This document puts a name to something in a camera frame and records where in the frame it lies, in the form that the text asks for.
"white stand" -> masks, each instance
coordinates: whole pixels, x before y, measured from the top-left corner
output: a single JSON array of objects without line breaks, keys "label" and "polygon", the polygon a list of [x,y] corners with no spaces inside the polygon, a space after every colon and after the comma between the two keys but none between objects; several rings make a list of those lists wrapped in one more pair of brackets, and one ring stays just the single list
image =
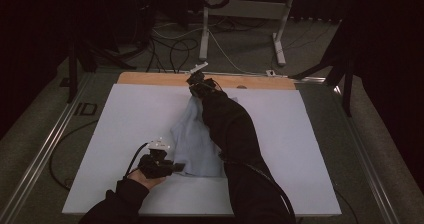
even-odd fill
[{"label": "white stand", "polygon": [[[216,4],[222,0],[205,0],[210,4]],[[283,48],[281,45],[281,36],[283,35],[284,27],[289,17],[290,8],[293,0],[287,0],[286,3],[268,3],[268,2],[252,2],[231,0],[228,5],[220,9],[203,8],[203,32],[200,43],[199,59],[206,61],[208,55],[209,28],[208,16],[236,16],[236,17],[253,17],[264,19],[277,19],[281,21],[277,33],[273,33],[273,41],[275,53],[277,55],[277,63],[279,66],[284,66],[286,60],[284,58]]]}]

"white fabric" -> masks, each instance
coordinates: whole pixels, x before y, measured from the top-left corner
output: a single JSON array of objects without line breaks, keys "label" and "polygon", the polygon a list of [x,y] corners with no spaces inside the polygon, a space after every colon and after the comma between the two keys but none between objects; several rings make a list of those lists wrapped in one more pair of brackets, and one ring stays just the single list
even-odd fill
[{"label": "white fabric", "polygon": [[209,137],[203,123],[202,104],[191,97],[181,119],[171,128],[175,142],[175,163],[185,163],[182,174],[199,177],[223,177],[219,147]]}]

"black sleeve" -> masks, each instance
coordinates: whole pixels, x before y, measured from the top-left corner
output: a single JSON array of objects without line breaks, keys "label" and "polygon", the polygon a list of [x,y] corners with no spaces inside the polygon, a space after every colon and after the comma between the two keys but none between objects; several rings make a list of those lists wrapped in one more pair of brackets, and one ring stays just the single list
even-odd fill
[{"label": "black sleeve", "polygon": [[125,179],[116,193],[108,190],[106,198],[91,208],[80,224],[137,223],[138,210],[149,190],[140,183]]},{"label": "black sleeve", "polygon": [[[272,178],[262,158],[247,111],[223,92],[203,101],[203,121],[224,159],[247,163]],[[295,223],[279,192],[264,177],[243,165],[225,164],[230,202],[239,223]]]}]

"white table surface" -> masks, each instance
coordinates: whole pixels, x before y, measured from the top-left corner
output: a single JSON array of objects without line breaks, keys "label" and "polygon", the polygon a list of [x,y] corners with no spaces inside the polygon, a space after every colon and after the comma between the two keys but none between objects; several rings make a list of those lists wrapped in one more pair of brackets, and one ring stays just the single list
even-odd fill
[{"label": "white table surface", "polygon": [[[318,143],[297,90],[226,88],[252,117],[261,152],[297,216],[341,214]],[[115,190],[136,150],[162,137],[185,110],[187,87],[115,84],[78,170],[63,213],[82,214]],[[172,175],[144,200],[145,215],[231,215],[226,178]]]}]

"gray floor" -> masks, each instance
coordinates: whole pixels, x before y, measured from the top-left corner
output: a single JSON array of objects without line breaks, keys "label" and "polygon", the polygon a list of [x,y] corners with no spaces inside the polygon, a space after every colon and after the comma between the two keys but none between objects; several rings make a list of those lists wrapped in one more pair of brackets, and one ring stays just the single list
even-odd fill
[{"label": "gray floor", "polygon": [[[262,23],[261,20],[237,19],[249,25]],[[188,30],[177,25],[167,25],[167,22],[158,22],[157,33],[176,37],[187,33]],[[246,26],[236,24],[238,29]],[[190,25],[190,32],[184,38],[193,38],[200,42],[200,25]],[[211,31],[223,51],[213,38],[209,40],[208,63],[206,72],[237,73],[252,72],[265,74],[265,70],[273,69],[281,75],[292,75],[317,64],[337,25],[321,21],[305,20],[298,23],[289,21],[283,34],[283,47],[287,65],[282,68],[275,64],[275,55],[272,46],[271,33],[278,28],[278,22],[269,21],[263,26],[249,31],[219,32],[211,26]],[[162,40],[170,45],[173,41]],[[170,49],[156,43],[156,53],[161,64],[167,70],[171,69]],[[181,70],[191,69],[198,60],[199,47],[190,51],[186,64]],[[187,52],[174,51],[172,57],[175,66],[179,66],[186,58]],[[151,53],[145,52],[137,58],[128,60],[128,63],[137,66],[137,71],[145,71]],[[78,127],[99,118],[102,105],[106,102],[109,90],[116,82],[119,73],[124,71],[99,60],[102,65],[91,79],[80,97],[80,102],[96,103],[99,110],[94,116],[73,116],[62,137]],[[157,68],[157,61],[153,62],[153,69]],[[315,73],[314,77],[325,77],[329,69]],[[34,100],[33,104],[15,123],[0,144],[0,208],[8,203],[13,191],[18,187],[21,178],[35,157],[43,148],[50,132],[54,128],[66,105],[67,89],[60,88],[59,83],[67,75],[66,62],[59,67],[59,74]],[[415,185],[410,173],[403,163],[393,141],[384,124],[373,108],[361,80],[354,78],[352,92],[352,118],[346,118],[339,107],[339,99],[331,88],[321,84],[297,83],[320,148],[326,162],[334,187],[339,192],[338,200],[343,214],[335,217],[311,218],[304,217],[302,223],[355,223],[353,213],[359,223],[424,223],[424,197]],[[86,146],[95,124],[89,125],[77,133],[69,135],[60,143],[53,159],[53,167],[61,180],[72,178],[81,162]],[[359,147],[371,160],[366,163],[358,152]],[[367,175],[370,171],[377,173],[374,179]],[[23,203],[21,211],[17,213],[15,223],[76,223],[79,216],[61,214],[66,200],[67,191],[58,186],[50,177],[47,166],[39,173],[38,181],[34,184],[31,193]],[[375,190],[377,180],[381,189]],[[387,197],[388,208],[395,215],[386,218],[386,207],[379,206],[380,198],[384,193]],[[146,222],[175,223],[175,220],[150,220]]]}]

